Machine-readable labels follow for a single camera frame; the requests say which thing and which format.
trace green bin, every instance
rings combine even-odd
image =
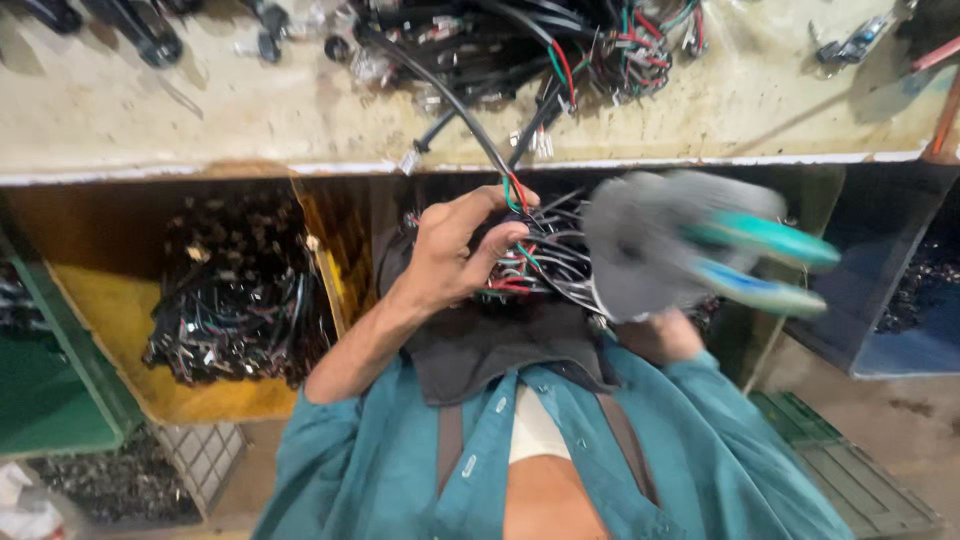
[[[142,413],[5,216],[0,211],[0,258],[13,263],[53,332],[0,335],[0,456],[114,450]]]

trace bundle of wires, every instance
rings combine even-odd
[[[299,205],[285,191],[187,200],[168,225],[143,361],[183,383],[284,378],[298,387],[335,335]]]
[[[579,188],[525,217],[530,234],[494,266],[477,300],[506,303],[531,294],[559,294],[603,314],[593,300],[592,265],[582,230],[582,211],[588,204],[585,190]]]
[[[656,14],[667,9],[650,14],[649,2],[636,0],[400,0],[389,6],[368,1],[373,0],[351,4],[353,32],[361,45],[394,62],[381,84],[427,82],[450,105],[414,141],[415,155],[428,152],[434,137],[460,115],[497,171],[508,177],[537,131],[562,111],[577,110],[581,83],[590,81],[616,104],[659,91],[673,67],[667,32],[688,20],[696,39],[687,50],[699,56],[706,48],[701,0],[682,0],[662,22]],[[514,155],[504,160],[468,108],[514,98],[543,74],[537,112]]]

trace shelf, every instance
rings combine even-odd
[[[288,8],[296,17],[304,4]],[[886,33],[863,64],[828,79],[807,30],[813,20],[824,39],[844,38],[893,4],[709,2],[705,57],[678,60],[653,99],[615,108],[585,96],[550,130],[553,158],[524,166],[914,160],[953,68],[899,80]],[[231,0],[172,24],[184,56],[155,71],[100,25],[58,37],[29,17],[0,19],[0,184],[386,174],[432,123],[409,91],[354,88],[320,43],[285,44],[275,66],[235,56],[233,44],[257,26]],[[532,116],[534,91],[477,113],[503,151]],[[459,120],[421,167],[490,169]]]

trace yellow bin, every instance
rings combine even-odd
[[[285,183],[287,180],[271,181]],[[143,409],[167,425],[283,418],[296,393],[283,380],[186,386],[141,359],[160,296],[166,223],[188,195],[198,199],[264,183],[92,184],[4,191],[51,276]],[[338,334],[369,305],[372,268],[363,182],[295,182]]]

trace teal shirt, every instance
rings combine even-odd
[[[519,381],[560,428],[613,538],[852,538],[712,356],[661,370],[612,341],[604,347],[662,510],[637,490],[596,398],[539,366],[464,403],[464,453],[438,498],[438,409],[397,357],[362,399],[313,405],[300,394],[253,538],[501,538]]]

